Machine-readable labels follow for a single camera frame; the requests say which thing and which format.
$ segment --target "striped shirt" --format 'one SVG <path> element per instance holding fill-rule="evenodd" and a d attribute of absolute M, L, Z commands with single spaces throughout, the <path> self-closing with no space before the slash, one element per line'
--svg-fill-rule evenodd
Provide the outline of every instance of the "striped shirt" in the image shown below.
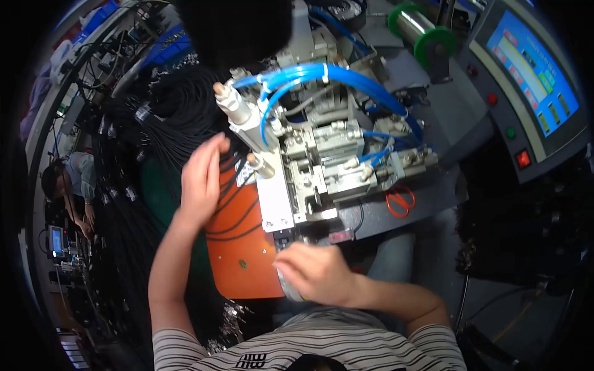
<path fill-rule="evenodd" d="M 367 313 L 334 307 L 309 310 L 212 356 L 195 337 L 175 328 L 156 332 L 153 350 L 156 371 L 286 370 L 305 354 L 336 360 L 347 371 L 466 371 L 449 327 L 423 326 L 407 339 Z"/>

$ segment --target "hand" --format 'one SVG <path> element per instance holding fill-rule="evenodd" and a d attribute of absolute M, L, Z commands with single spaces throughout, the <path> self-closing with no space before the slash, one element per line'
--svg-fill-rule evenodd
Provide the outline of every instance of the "hand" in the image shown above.
<path fill-rule="evenodd" d="M 84 214 L 87 216 L 89 226 L 95 231 L 95 210 L 93 209 L 93 205 L 84 204 Z"/>
<path fill-rule="evenodd" d="M 182 169 L 182 199 L 178 215 L 197 232 L 213 215 L 219 201 L 219 155 L 229 150 L 229 139 L 215 135 L 198 147 Z"/>
<path fill-rule="evenodd" d="M 87 240 L 93 240 L 93 229 L 87 223 L 83 221 L 79 221 L 77 225 L 80 227 L 81 232 L 83 232 L 83 236 L 87 238 Z"/>
<path fill-rule="evenodd" d="M 295 242 L 276 255 L 273 265 L 301 296 L 325 305 L 350 306 L 364 277 L 350 271 L 338 246 Z"/>

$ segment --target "display screen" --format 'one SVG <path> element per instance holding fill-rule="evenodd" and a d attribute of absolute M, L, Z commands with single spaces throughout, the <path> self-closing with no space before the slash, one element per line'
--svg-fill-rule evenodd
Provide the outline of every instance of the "display screen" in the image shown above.
<path fill-rule="evenodd" d="M 545 137 L 577 111 L 576 96 L 551 55 L 509 10 L 487 47 L 524 93 Z"/>
<path fill-rule="evenodd" d="M 62 233 L 58 229 L 52 229 L 53 250 L 56 253 L 62 252 Z"/>

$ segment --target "orange work surface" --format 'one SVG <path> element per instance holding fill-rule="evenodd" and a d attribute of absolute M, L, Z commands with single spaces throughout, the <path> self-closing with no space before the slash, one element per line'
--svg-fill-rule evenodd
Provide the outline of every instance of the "orange work surface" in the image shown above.
<path fill-rule="evenodd" d="M 221 184 L 234 175 L 234 169 L 221 174 Z M 225 203 L 236 191 L 237 185 L 234 182 L 225 198 L 219 201 L 219 205 Z M 207 233 L 232 227 L 257 198 L 255 184 L 244 186 L 233 200 L 211 219 L 206 228 Z M 256 203 L 241 224 L 233 230 L 221 234 L 207 234 L 210 266 L 214 283 L 221 295 L 230 299 L 261 299 L 285 295 L 280 287 L 276 269 L 272 266 L 276 256 L 272 233 L 265 233 L 260 227 L 231 241 L 209 239 L 235 237 L 261 223 L 260 205 Z"/>

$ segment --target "person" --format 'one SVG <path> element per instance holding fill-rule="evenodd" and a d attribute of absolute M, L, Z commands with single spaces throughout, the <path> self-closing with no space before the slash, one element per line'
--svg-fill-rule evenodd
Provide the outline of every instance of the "person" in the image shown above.
<path fill-rule="evenodd" d="M 184 293 L 194 239 L 219 199 L 219 154 L 228 149 L 228 139 L 216 135 L 182 170 L 181 204 L 148 282 L 155 370 L 466 370 L 441 298 L 354 273 L 337 246 L 303 243 L 279 252 L 274 266 L 304 298 L 324 306 L 209 355 L 195 337 Z M 361 310 L 395 316 L 406 323 L 406 337 Z"/>
<path fill-rule="evenodd" d="M 73 152 L 68 159 L 53 161 L 41 175 L 41 187 L 48 199 L 64 198 L 64 204 L 70 219 L 80 227 L 83 235 L 91 239 L 95 228 L 96 175 L 93 155 L 84 152 Z M 84 215 L 88 223 L 78 215 L 74 207 L 74 197 L 84 199 Z"/>

